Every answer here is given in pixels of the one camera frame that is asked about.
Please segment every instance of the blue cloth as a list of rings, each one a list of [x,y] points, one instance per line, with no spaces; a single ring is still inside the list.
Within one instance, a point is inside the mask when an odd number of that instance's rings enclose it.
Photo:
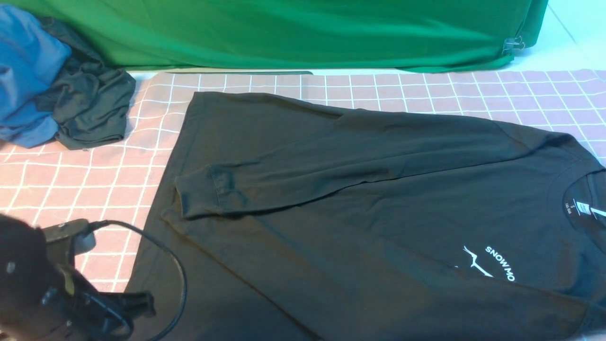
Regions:
[[[37,111],[33,99],[71,54],[33,15],[0,4],[0,140],[30,148],[54,137],[53,113]]]

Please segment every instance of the green cloth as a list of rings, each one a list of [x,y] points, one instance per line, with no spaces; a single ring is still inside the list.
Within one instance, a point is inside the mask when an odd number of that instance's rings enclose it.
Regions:
[[[496,69],[536,42],[547,0],[8,0],[131,69]]]

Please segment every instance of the folded sleeve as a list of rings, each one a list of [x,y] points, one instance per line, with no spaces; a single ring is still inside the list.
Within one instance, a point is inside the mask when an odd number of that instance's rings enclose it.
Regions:
[[[184,218],[242,215],[303,204],[357,184],[512,160],[563,135],[515,126],[349,110],[313,135],[249,160],[209,164],[178,177],[175,186]]]

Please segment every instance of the sleeve cuff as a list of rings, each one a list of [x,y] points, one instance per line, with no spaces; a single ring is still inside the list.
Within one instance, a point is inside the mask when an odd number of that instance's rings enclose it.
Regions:
[[[181,199],[181,215],[185,219],[221,214],[219,190],[212,166],[175,178],[175,188]]]

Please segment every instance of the t-shirt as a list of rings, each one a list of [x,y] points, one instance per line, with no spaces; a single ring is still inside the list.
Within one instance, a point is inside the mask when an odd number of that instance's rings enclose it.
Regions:
[[[195,273],[174,339],[562,340],[606,326],[604,198],[568,134],[197,93],[145,229]]]

